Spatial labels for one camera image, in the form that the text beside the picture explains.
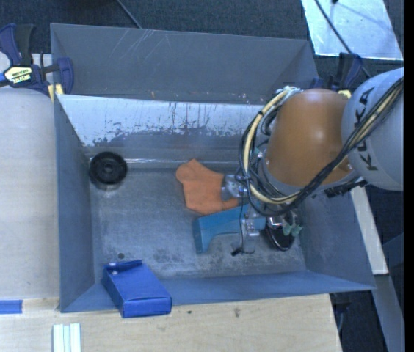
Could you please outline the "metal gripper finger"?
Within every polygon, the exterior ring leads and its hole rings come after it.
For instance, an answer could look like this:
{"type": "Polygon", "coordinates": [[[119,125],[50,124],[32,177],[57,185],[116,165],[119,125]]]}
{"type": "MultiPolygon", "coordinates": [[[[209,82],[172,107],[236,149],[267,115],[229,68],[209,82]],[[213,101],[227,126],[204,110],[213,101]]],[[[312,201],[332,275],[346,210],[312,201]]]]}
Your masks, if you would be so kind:
{"type": "Polygon", "coordinates": [[[240,252],[252,254],[260,237],[261,218],[243,216],[241,219],[241,247],[240,252]]]}
{"type": "Polygon", "coordinates": [[[241,175],[225,175],[221,183],[221,200],[246,199],[247,188],[241,175]]]}

